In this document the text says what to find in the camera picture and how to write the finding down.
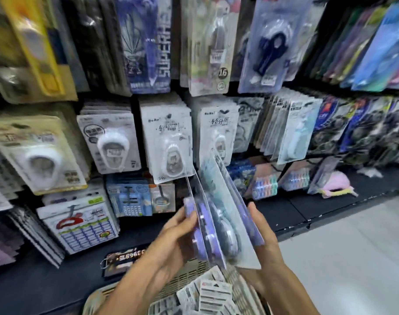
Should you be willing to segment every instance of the pink object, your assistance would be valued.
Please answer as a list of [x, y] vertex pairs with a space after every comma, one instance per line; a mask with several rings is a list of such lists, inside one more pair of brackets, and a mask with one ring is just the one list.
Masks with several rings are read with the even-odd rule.
[[334, 171], [329, 177], [327, 183], [320, 188], [318, 192], [322, 194], [323, 198], [341, 196], [349, 193], [358, 196], [358, 194], [354, 192], [354, 188], [350, 186], [350, 180], [341, 171]]

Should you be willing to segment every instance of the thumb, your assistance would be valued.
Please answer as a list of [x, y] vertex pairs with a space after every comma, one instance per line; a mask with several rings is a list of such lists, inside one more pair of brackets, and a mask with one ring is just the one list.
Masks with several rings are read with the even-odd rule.
[[191, 232], [194, 229], [194, 227], [197, 225], [197, 222], [198, 222], [197, 212], [194, 211], [191, 213], [189, 217], [187, 217], [177, 226], [173, 227], [173, 232], [175, 233], [177, 238], [180, 238], [185, 234]]
[[268, 225], [268, 222], [265, 219], [264, 215], [258, 211], [255, 203], [253, 203], [252, 201], [249, 202], [248, 209], [251, 213], [253, 222], [255, 223], [256, 227], [264, 238], [265, 244], [270, 244], [272, 242], [278, 243], [275, 233], [271, 230], [271, 227]]

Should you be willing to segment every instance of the store shelf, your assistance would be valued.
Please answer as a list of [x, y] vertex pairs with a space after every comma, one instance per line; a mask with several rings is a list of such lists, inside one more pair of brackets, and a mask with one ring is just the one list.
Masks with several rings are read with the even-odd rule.
[[[297, 191], [280, 192], [257, 202], [257, 208], [279, 240], [338, 220], [399, 192], [398, 166], [382, 170], [382, 179], [359, 175], [351, 168], [342, 170], [359, 197], [345, 195], [322, 199], [320, 195]], [[16, 263], [0, 268], [0, 315], [63, 314], [79, 309], [92, 291], [118, 280], [102, 278], [100, 263], [105, 255], [150, 243], [169, 217], [170, 214], [123, 218], [119, 238], [67, 256], [59, 270], [33, 248], [22, 252]]]

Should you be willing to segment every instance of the tiled floor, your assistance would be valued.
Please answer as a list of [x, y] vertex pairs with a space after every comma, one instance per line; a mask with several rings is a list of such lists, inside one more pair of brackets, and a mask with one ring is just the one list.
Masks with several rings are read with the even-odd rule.
[[399, 197], [280, 247], [321, 315], [399, 315]]

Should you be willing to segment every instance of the hand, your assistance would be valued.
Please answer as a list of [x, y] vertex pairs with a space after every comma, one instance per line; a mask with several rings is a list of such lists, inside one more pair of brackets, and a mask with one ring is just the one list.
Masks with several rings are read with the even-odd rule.
[[180, 208], [139, 259], [139, 264], [152, 265], [151, 271], [155, 271], [150, 286], [152, 292], [160, 292], [186, 261], [194, 257], [191, 231], [197, 221], [196, 212], [186, 218], [184, 207]]
[[270, 275], [268, 273], [271, 270], [284, 268], [285, 264], [278, 245], [277, 237], [271, 230], [263, 214], [258, 211], [253, 202], [248, 204], [248, 209], [251, 213], [252, 220], [255, 222], [265, 242], [264, 245], [255, 247], [256, 255], [261, 263], [261, 270], [242, 268], [239, 268], [238, 270], [244, 279], [255, 288], [255, 290], [265, 296], [266, 284], [270, 280]]

